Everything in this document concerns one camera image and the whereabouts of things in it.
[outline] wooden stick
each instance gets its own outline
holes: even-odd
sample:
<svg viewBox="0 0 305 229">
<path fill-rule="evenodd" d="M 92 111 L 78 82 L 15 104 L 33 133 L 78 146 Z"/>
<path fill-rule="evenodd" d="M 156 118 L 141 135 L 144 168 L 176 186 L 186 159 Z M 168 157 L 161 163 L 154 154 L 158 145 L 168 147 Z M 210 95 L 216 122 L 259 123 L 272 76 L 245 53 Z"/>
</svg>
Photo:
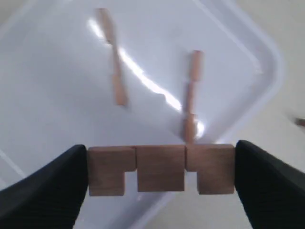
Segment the wooden stick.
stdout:
<svg viewBox="0 0 305 229">
<path fill-rule="evenodd" d="M 98 18 L 101 22 L 102 30 L 105 38 L 109 44 L 112 45 L 113 55 L 113 75 L 112 84 L 117 105 L 126 106 L 128 99 L 127 93 L 122 81 L 122 67 L 121 60 L 117 48 L 117 41 L 115 36 L 115 28 L 111 20 L 109 11 L 105 8 L 98 9 Z"/>
<path fill-rule="evenodd" d="M 186 102 L 186 119 L 184 126 L 184 140 L 187 144 L 193 144 L 195 137 L 195 115 L 193 114 L 194 91 L 195 82 L 200 79 L 202 51 L 194 51 L 191 60 L 190 81 L 187 89 L 187 102 Z"/>
</svg>

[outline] white plastic container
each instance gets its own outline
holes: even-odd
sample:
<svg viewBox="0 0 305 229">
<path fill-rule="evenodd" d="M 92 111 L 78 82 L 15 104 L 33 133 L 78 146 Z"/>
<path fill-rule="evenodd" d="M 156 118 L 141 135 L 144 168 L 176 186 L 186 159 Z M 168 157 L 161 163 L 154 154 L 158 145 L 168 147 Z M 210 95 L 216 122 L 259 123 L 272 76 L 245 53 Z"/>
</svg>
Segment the white plastic container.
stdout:
<svg viewBox="0 0 305 229">
<path fill-rule="evenodd" d="M 111 48 L 96 21 L 116 24 L 129 106 L 115 105 Z M 0 31 L 0 188 L 70 146 L 183 144 L 189 54 L 205 53 L 196 89 L 198 143 L 228 140 L 278 90 L 275 44 L 231 0 L 31 0 Z M 76 228 L 142 228 L 173 193 L 87 197 Z"/>
</svg>

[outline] wooden peg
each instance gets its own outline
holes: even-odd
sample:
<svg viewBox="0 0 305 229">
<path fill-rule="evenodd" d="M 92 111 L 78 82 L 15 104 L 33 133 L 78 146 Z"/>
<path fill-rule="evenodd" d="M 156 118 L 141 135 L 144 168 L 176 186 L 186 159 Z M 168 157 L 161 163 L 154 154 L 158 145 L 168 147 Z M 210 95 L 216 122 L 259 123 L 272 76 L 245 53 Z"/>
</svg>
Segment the wooden peg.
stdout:
<svg viewBox="0 0 305 229">
<path fill-rule="evenodd" d="M 136 146 L 139 192 L 184 191 L 185 146 Z"/>
<path fill-rule="evenodd" d="M 90 196 L 122 196 L 124 172 L 136 169 L 135 150 L 128 146 L 91 147 L 87 163 Z"/>
<path fill-rule="evenodd" d="M 106 41 L 112 45 L 112 55 L 113 55 L 112 84 L 115 94 L 115 100 L 117 105 L 126 106 L 128 99 L 127 99 L 127 92 L 125 90 L 125 86 L 122 80 L 122 67 L 121 67 L 121 60 L 117 47 L 115 26 L 111 19 L 110 12 L 107 9 L 100 8 L 97 10 L 97 12 L 98 12 L 98 20 L 104 32 Z"/>
<path fill-rule="evenodd" d="M 186 169 L 197 172 L 200 195 L 234 193 L 234 146 L 187 145 Z"/>
<path fill-rule="evenodd" d="M 185 142 L 188 144 L 194 143 L 195 138 L 195 123 L 194 123 L 195 115 L 194 114 L 186 114 L 185 119 L 185 130 L 184 130 L 184 138 Z"/>
<path fill-rule="evenodd" d="M 193 144 L 195 138 L 195 115 L 193 114 L 195 82 L 201 75 L 202 51 L 194 51 L 191 59 L 190 81 L 187 88 L 186 119 L 184 123 L 184 140 L 187 144 Z"/>
<path fill-rule="evenodd" d="M 190 78 L 191 81 L 199 81 L 201 75 L 201 62 L 203 58 L 203 52 L 195 50 L 192 53 Z"/>
</svg>

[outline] wooden puzzle piece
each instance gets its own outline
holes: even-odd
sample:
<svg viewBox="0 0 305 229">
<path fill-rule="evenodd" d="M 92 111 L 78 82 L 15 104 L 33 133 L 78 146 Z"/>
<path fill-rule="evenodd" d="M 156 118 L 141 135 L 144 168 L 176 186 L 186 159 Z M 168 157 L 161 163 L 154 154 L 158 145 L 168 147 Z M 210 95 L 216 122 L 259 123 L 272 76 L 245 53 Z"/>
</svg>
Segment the wooden puzzle piece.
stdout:
<svg viewBox="0 0 305 229">
<path fill-rule="evenodd" d="M 124 172 L 136 169 L 135 150 L 129 146 L 91 147 L 87 163 L 90 196 L 122 196 Z"/>
<path fill-rule="evenodd" d="M 189 145 L 186 158 L 187 171 L 197 172 L 200 195 L 234 193 L 234 146 Z"/>
<path fill-rule="evenodd" d="M 139 192 L 184 191 L 185 146 L 137 146 Z"/>
</svg>

